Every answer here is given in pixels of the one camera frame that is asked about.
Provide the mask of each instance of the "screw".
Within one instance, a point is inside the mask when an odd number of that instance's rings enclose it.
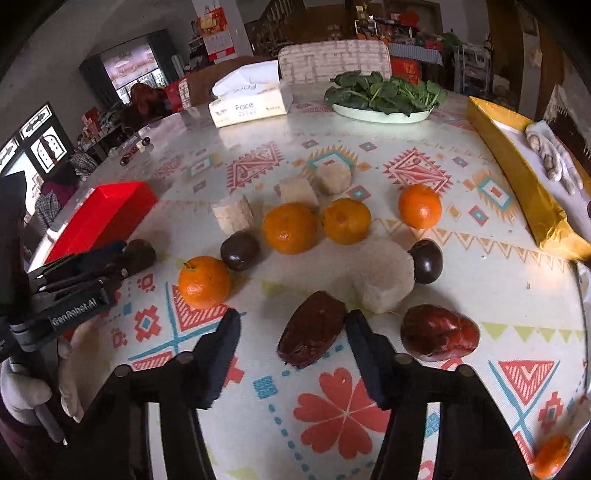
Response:
[[[472,367],[470,367],[470,365],[460,365],[459,367],[457,367],[457,371],[464,375],[464,377],[474,376],[474,370],[472,369]]]
[[[191,352],[180,352],[177,355],[177,362],[181,365],[186,365],[193,361],[193,354]]]
[[[129,365],[119,365],[113,373],[116,377],[123,378],[131,373],[131,367]]]
[[[409,365],[413,362],[412,356],[407,353],[397,353],[394,359],[401,365]]]

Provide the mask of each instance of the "plate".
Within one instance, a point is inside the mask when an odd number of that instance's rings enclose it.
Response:
[[[375,112],[373,110],[358,110],[356,108],[349,108],[348,106],[341,106],[334,104],[333,109],[339,115],[347,116],[355,120],[361,120],[362,122],[373,122],[376,124],[414,124],[416,122],[422,122],[425,120],[431,110],[427,112],[411,113],[410,116],[404,115],[404,113],[391,113],[386,115],[383,112]]]

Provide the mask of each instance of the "chair back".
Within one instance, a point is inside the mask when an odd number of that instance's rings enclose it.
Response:
[[[378,40],[336,40],[284,47],[279,68],[287,83],[329,82],[338,73],[361,70],[392,75],[388,47]]]

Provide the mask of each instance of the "tangerine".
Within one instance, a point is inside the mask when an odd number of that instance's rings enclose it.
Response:
[[[537,478],[556,475],[569,457],[570,445],[566,435],[555,435],[548,440],[534,459],[534,475]]]
[[[400,219],[419,230],[437,225],[442,210],[439,195],[420,183],[407,187],[398,199]]]
[[[362,202],[337,199],[322,212],[322,227],[328,238],[341,245],[353,245],[369,233],[371,213]]]
[[[316,244],[316,217],[301,203],[284,203],[263,220],[269,244],[280,254],[296,255]]]
[[[231,286],[228,268],[213,257],[192,258],[178,274],[178,289],[183,300],[198,310],[220,305],[228,297]]]

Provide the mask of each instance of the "ceiling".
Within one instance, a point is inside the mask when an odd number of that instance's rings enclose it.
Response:
[[[31,10],[25,14],[14,7],[15,26],[2,32],[5,41],[0,44],[0,108],[31,82],[39,82],[56,69],[77,70],[90,55],[145,35],[151,25],[161,24],[167,15],[186,12],[187,5],[192,5],[191,0],[19,2]]]

